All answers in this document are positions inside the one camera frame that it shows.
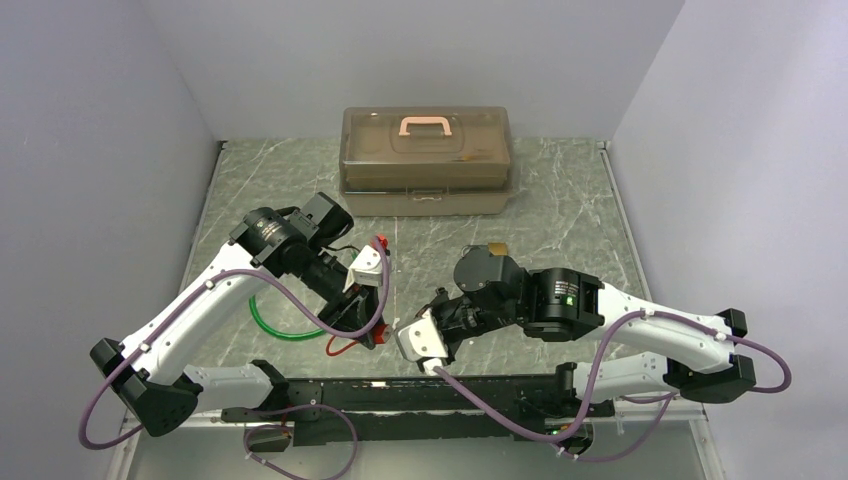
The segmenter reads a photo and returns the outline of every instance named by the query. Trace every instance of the brown toolbox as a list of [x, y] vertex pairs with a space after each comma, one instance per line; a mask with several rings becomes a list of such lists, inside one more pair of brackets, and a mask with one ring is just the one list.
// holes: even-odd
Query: brown toolbox
[[339, 189], [354, 215], [499, 213], [514, 170], [503, 108], [345, 110]]

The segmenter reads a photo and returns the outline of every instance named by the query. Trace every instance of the red wire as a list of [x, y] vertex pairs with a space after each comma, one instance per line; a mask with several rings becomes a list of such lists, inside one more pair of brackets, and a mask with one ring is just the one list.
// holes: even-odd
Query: red wire
[[336, 336], [335, 336], [335, 335], [330, 335], [330, 341], [329, 341], [329, 342], [327, 342], [327, 348], [325, 348], [325, 349], [324, 349], [324, 351], [325, 351], [325, 352], [327, 352], [327, 355], [329, 355], [329, 356], [331, 356], [331, 357], [335, 357], [336, 355], [341, 355], [341, 354], [343, 354], [344, 352], [346, 352], [346, 351], [350, 350], [351, 348], [355, 347], [355, 346], [356, 346], [356, 344], [358, 344], [358, 343], [359, 343], [359, 342], [357, 342], [356, 340], [352, 340], [350, 343], [348, 343], [348, 344], [347, 344], [347, 345], [345, 345], [344, 347], [342, 347], [342, 348], [340, 348], [340, 349], [336, 350], [335, 352], [333, 352], [333, 351], [331, 351], [331, 350], [330, 350], [330, 345], [332, 345], [332, 344], [333, 344], [333, 340], [335, 340], [335, 339], [336, 339]]

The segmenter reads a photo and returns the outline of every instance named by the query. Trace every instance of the white wall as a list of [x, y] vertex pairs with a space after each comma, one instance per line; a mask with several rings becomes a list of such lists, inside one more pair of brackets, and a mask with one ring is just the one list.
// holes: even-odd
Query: white wall
[[336, 136], [350, 106], [503, 105], [611, 138], [683, 0], [145, 0], [219, 137]]
[[731, 479], [848, 477], [847, 6], [686, 2], [613, 140], [656, 298], [746, 311], [793, 367], [708, 409]]
[[[88, 358], [174, 297], [215, 142], [135, 0], [0, 14], [0, 477], [102, 478]], [[107, 395], [91, 435], [117, 433]]]

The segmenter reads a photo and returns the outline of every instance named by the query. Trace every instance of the pink handle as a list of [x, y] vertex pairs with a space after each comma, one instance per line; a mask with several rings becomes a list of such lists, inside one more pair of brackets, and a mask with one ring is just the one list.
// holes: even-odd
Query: pink handle
[[409, 133], [409, 125], [435, 125], [441, 124], [442, 129], [445, 131], [445, 136], [450, 137], [453, 133], [450, 131], [450, 122], [445, 117], [406, 117], [400, 122], [400, 131], [398, 135], [401, 137], [408, 137]]

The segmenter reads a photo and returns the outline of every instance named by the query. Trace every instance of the green cable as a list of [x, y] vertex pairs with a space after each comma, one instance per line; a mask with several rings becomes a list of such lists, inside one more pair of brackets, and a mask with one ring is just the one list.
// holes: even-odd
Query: green cable
[[265, 323], [265, 320], [262, 320], [262, 316], [259, 315], [259, 309], [256, 308], [256, 295], [250, 297], [250, 300], [247, 302], [247, 304], [250, 305], [250, 314], [253, 315], [253, 319], [256, 320], [256, 324], [259, 325], [259, 328], [265, 330], [265, 333], [271, 335], [272, 337], [279, 338], [280, 340], [299, 342], [302, 340], [309, 340], [312, 338], [320, 337], [321, 335], [327, 333], [324, 330], [321, 330], [320, 328], [305, 333], [283, 333], [279, 330], [275, 330], [273, 327]]

